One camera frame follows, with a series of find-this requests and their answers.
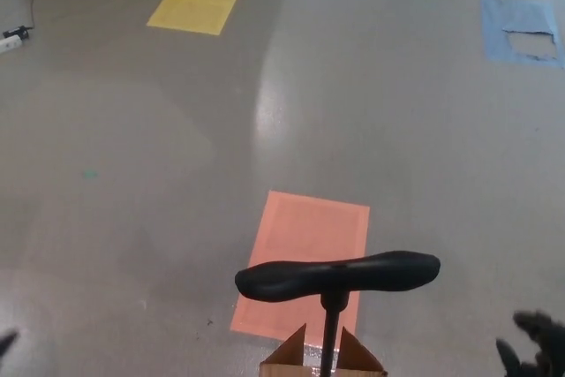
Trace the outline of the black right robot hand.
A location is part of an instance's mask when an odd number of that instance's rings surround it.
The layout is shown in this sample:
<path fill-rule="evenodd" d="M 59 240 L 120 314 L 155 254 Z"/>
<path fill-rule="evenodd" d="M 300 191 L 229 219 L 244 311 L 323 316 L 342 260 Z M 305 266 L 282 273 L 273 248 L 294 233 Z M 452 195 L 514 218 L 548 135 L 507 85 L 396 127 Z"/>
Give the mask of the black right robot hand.
<path fill-rule="evenodd" d="M 505 375 L 549 376 L 564 375 L 564 325 L 541 311 L 516 311 L 513 321 L 530 339 L 537 344 L 539 351 L 535 362 L 523 362 L 511 345 L 503 340 L 496 340 L 496 349 L 503 364 Z"/>

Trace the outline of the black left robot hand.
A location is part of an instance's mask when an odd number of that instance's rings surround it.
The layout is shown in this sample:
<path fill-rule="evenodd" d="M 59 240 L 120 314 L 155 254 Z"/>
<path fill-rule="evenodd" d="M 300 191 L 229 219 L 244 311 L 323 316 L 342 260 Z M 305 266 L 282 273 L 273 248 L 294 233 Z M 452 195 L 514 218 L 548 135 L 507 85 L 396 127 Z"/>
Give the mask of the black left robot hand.
<path fill-rule="evenodd" d="M 18 341 L 19 332 L 16 329 L 10 330 L 0 337 L 0 359 L 3 359 L 13 344 Z"/>

